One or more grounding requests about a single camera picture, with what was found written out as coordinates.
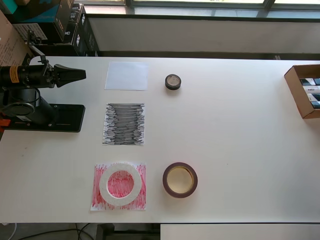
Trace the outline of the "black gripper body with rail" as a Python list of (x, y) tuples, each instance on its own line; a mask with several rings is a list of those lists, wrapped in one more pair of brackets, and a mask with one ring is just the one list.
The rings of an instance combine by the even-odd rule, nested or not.
[(56, 85), (54, 68), (49, 63), (37, 65), (37, 67), (39, 68), (37, 87), (54, 88)]

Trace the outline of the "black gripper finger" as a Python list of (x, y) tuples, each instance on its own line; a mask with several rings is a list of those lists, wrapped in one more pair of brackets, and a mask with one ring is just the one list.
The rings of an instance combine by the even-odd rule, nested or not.
[(58, 87), (58, 88), (61, 88), (62, 86), (65, 86), (67, 84), (71, 84), (71, 83), (74, 83), (74, 82), (78, 82), (78, 81), (81, 81), (81, 80), (84, 80), (86, 79), (86, 77), (60, 77), (58, 78), (58, 80), (55, 81), (55, 85)]
[(53, 67), (53, 73), (55, 81), (58, 78), (76, 78), (76, 77), (87, 77), (84, 69), (70, 68), (61, 64), (55, 64)]

